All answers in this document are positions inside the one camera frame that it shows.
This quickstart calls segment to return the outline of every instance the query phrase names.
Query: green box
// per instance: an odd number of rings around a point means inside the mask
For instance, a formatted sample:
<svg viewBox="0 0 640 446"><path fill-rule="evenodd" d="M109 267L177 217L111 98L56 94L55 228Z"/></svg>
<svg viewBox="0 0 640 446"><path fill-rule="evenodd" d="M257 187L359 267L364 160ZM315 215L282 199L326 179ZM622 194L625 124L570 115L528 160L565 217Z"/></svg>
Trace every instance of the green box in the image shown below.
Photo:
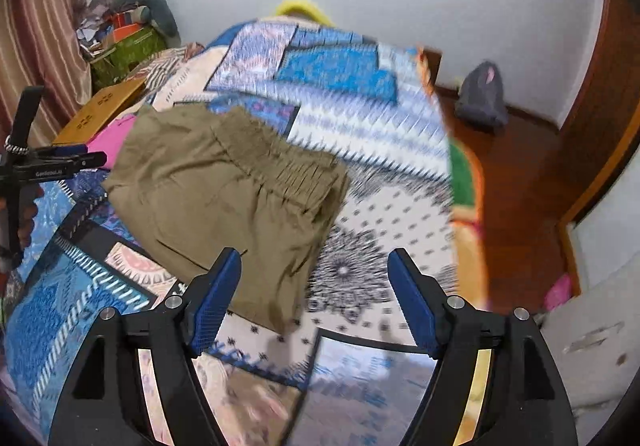
<svg viewBox="0 0 640 446"><path fill-rule="evenodd" d="M120 83L140 62L164 49L164 40L149 25L120 40L90 62L94 93Z"/></svg>

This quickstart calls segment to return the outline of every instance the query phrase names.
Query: folded shorts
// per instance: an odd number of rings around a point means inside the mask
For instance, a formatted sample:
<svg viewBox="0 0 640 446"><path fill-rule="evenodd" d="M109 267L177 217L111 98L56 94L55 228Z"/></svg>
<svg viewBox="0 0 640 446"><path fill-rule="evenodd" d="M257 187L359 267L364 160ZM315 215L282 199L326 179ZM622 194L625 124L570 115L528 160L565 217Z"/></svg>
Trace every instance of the folded shorts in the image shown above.
<svg viewBox="0 0 640 446"><path fill-rule="evenodd" d="M241 107L183 105L143 107L103 185L131 234L183 282L237 249L230 309L285 333L349 180L333 155L286 143Z"/></svg>

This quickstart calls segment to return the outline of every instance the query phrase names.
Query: pink object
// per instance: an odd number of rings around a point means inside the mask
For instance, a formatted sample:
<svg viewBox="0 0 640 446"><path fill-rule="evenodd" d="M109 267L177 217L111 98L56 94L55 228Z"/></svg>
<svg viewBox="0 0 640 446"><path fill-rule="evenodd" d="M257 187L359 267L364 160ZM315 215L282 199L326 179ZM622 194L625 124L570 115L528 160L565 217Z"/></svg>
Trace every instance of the pink object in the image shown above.
<svg viewBox="0 0 640 446"><path fill-rule="evenodd" d="M107 162L102 168L107 170L113 168L118 152L120 152L120 148L122 148L122 143L135 122L136 116L127 114L121 119L112 121L103 131L98 132L86 144L89 152L104 152L107 154Z"/></svg>
<svg viewBox="0 0 640 446"><path fill-rule="evenodd" d="M545 295L545 309L550 311L556 307L567 303L571 298L571 279L569 275L564 273L554 286L549 289L549 292Z"/></svg>

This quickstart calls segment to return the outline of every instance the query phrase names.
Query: brown floor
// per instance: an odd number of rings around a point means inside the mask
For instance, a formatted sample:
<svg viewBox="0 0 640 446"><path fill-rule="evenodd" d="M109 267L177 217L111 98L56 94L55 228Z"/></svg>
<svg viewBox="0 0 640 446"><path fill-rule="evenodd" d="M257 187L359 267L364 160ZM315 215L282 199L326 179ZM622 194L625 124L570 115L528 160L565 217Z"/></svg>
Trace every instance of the brown floor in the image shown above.
<svg viewBox="0 0 640 446"><path fill-rule="evenodd" d="M558 132L543 123L510 116L494 136L453 116L453 99L443 98L453 136L478 156L484 171L484 248L492 310L516 306L530 312L564 272L556 223L584 190L550 172L559 151Z"/></svg>

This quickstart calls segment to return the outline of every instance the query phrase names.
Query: striped curtain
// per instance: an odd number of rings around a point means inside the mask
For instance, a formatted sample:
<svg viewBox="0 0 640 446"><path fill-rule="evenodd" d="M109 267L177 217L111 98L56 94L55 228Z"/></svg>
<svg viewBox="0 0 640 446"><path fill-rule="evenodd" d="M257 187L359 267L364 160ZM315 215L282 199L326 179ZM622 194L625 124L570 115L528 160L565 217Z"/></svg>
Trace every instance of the striped curtain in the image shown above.
<svg viewBox="0 0 640 446"><path fill-rule="evenodd" d="M24 87L47 89L31 127L31 146L51 142L90 99L89 65L75 30L85 5L85 0L0 0L0 144Z"/></svg>

